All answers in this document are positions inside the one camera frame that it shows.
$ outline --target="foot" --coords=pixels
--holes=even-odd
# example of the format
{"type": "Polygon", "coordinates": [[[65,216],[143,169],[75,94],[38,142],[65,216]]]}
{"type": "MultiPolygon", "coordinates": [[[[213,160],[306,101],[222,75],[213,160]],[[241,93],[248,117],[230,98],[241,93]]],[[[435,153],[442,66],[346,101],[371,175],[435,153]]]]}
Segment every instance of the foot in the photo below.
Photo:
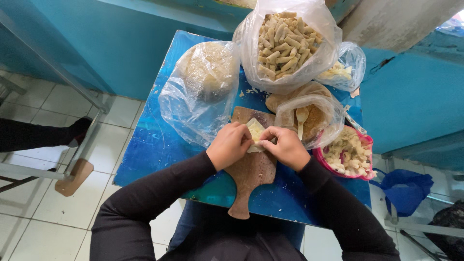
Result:
{"type": "Polygon", "coordinates": [[[91,123],[92,118],[85,116],[69,126],[68,132],[72,137],[72,141],[68,144],[68,147],[75,148],[82,143],[91,123]]]}

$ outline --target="person's left hand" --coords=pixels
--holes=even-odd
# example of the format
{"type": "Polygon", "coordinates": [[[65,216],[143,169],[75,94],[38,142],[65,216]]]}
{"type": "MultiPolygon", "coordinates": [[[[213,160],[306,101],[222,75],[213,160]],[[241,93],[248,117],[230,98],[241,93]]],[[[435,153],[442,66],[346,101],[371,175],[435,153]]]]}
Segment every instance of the person's left hand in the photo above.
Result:
{"type": "Polygon", "coordinates": [[[253,143],[245,124],[229,123],[218,132],[206,153],[214,168],[219,171],[243,158],[253,143]]]}

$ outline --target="wooden spoon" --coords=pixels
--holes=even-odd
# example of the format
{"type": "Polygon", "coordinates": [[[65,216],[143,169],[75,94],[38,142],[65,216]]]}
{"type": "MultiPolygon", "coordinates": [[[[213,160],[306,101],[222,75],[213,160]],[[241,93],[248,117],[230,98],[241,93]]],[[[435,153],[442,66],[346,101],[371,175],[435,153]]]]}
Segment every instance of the wooden spoon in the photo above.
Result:
{"type": "Polygon", "coordinates": [[[296,110],[296,119],[298,120],[298,138],[303,139],[303,123],[308,118],[309,111],[305,107],[296,110]]]}

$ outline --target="table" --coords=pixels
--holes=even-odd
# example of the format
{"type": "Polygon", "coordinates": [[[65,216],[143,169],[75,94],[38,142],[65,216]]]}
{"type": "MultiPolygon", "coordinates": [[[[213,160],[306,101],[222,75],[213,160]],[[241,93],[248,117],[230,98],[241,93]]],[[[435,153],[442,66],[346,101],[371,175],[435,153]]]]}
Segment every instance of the table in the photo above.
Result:
{"type": "MultiPolygon", "coordinates": [[[[184,141],[175,130],[167,124],[160,114],[158,95],[174,69],[181,55],[195,44],[217,41],[178,30],[148,96],[143,113],[129,141],[121,165],[117,170],[113,184],[124,186],[132,181],[157,170],[192,157],[203,150],[193,147],[184,141]]],[[[350,105],[350,116],[362,125],[361,98],[351,98],[346,91],[329,87],[333,95],[343,105],[350,105]]],[[[240,68],[240,83],[234,102],[235,106],[243,106],[258,111],[269,112],[266,108],[266,92],[247,93],[252,87],[246,81],[243,69],[240,68]],[[245,94],[239,97],[240,91],[245,94]]],[[[363,204],[371,207],[369,185],[360,179],[335,177],[346,189],[354,194],[363,204]]],[[[208,178],[203,186],[187,192],[182,198],[229,208],[236,195],[236,185],[232,177],[224,171],[208,178]]],[[[301,180],[290,168],[277,163],[277,172],[273,184],[264,184],[252,192],[248,203],[250,212],[276,218],[319,225],[313,209],[314,202],[301,180]]]]}

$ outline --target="pink plastic bowl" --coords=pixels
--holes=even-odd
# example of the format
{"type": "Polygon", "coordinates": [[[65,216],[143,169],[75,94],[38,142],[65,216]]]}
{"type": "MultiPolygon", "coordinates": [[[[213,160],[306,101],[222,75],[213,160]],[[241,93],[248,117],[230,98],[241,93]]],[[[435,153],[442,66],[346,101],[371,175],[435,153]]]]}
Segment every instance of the pink plastic bowl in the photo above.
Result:
{"type": "MultiPolygon", "coordinates": [[[[349,126],[344,126],[344,128],[350,128],[350,129],[353,129],[354,131],[356,131],[356,133],[358,134],[358,137],[359,137],[359,140],[361,141],[361,144],[363,147],[367,146],[367,148],[369,150],[371,150],[372,152],[372,145],[374,144],[374,141],[373,139],[369,136],[369,135],[362,135],[358,130],[356,130],[355,128],[352,128],[352,127],[349,127],[349,126]]],[[[324,147],[324,150],[325,151],[328,151],[329,149],[329,146],[325,146],[324,147]]],[[[313,156],[316,157],[316,160],[322,165],[324,166],[326,169],[330,170],[332,173],[334,173],[335,175],[337,176],[340,176],[340,177],[345,177],[345,178],[360,178],[362,180],[371,180],[372,178],[375,177],[375,172],[372,170],[372,154],[368,157],[369,161],[371,162],[370,163],[370,166],[369,166],[369,169],[366,170],[367,172],[367,175],[366,176],[363,176],[363,175],[358,175],[358,176],[345,176],[343,175],[342,173],[339,173],[337,171],[335,171],[333,168],[331,168],[329,166],[329,164],[327,163],[327,161],[325,160],[324,158],[324,154],[322,153],[322,148],[317,148],[317,149],[313,149],[312,150],[313,152],[313,156]]],[[[342,163],[343,163],[343,152],[340,154],[340,159],[342,160],[342,163]]]]}

